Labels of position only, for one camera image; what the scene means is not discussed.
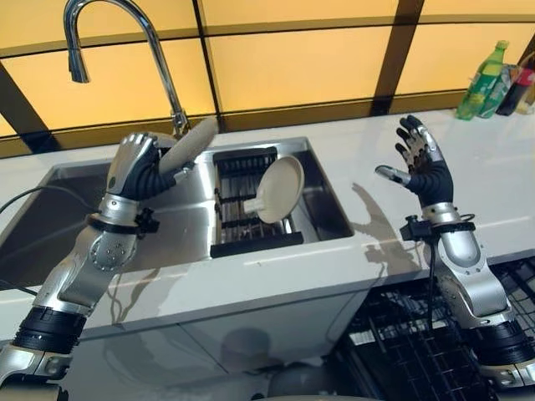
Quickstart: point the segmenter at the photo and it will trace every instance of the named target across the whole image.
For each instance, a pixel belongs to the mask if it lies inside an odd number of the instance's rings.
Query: cabinet
[[[158,388],[225,372],[178,325],[82,341],[60,382],[70,399],[153,399]]]
[[[329,353],[367,292],[346,293],[181,324],[228,372]]]

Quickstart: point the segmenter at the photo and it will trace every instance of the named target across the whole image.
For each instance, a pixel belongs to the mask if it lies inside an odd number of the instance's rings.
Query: black dish rack
[[[534,337],[535,258],[491,269],[506,289],[522,329]],[[387,401],[498,399],[478,373],[438,289],[433,331],[427,329],[428,282],[372,289],[331,357],[347,369],[355,395]]]
[[[277,159],[275,147],[231,150],[216,153],[216,244],[211,257],[236,255],[303,243],[291,216],[273,224],[262,222],[255,213],[244,213],[243,202],[257,194],[263,174]]]

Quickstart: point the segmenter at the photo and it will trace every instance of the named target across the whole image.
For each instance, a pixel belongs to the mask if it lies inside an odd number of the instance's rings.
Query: white countertop
[[[459,211],[476,213],[476,235],[488,256],[499,260],[533,251],[535,115],[496,115],[472,122],[453,119],[451,110],[416,116],[442,148]],[[354,225],[354,236],[126,272],[117,289],[123,306],[131,306],[123,324],[111,326],[112,302],[104,295],[84,335],[184,322],[424,276],[420,252],[415,253],[414,244],[403,242],[399,234],[406,216],[420,214],[418,200],[374,174],[378,164],[404,168],[394,149],[399,118],[388,115],[218,135],[214,145],[308,137]],[[0,160],[0,204],[36,186],[53,165],[111,158],[115,150],[116,145],[100,146]],[[22,203],[19,200],[0,215],[0,230]],[[13,337],[32,299],[15,290],[0,291],[0,341]]]

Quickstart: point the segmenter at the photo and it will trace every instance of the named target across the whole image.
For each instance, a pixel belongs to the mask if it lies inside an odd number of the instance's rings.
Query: stainless steel sink
[[[293,229],[303,234],[303,242],[352,236],[353,231],[306,139],[246,147],[221,146],[202,153],[186,180],[144,204],[155,211],[160,229],[157,234],[149,234],[139,241],[128,270],[210,258],[210,248],[218,238],[214,154],[273,146],[277,148],[278,157],[293,155],[303,164],[303,195],[291,215]],[[109,160],[57,165],[40,185],[70,188],[96,207],[104,194],[109,165]],[[0,236],[0,277],[22,286],[41,284],[73,247],[75,237],[84,226],[86,213],[76,200],[62,192],[42,190],[31,195]]]

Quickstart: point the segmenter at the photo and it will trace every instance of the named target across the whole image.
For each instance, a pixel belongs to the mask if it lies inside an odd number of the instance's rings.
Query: faucet spout
[[[141,26],[152,51],[156,67],[160,73],[161,82],[171,104],[171,118],[173,120],[174,134],[182,136],[189,128],[186,113],[176,95],[175,85],[167,67],[166,57],[161,49],[158,34],[146,14],[131,0],[68,0],[64,9],[64,30],[69,50],[69,71],[74,82],[88,83],[89,75],[85,68],[84,58],[78,34],[78,16],[82,8],[94,1],[105,1],[123,8]]]

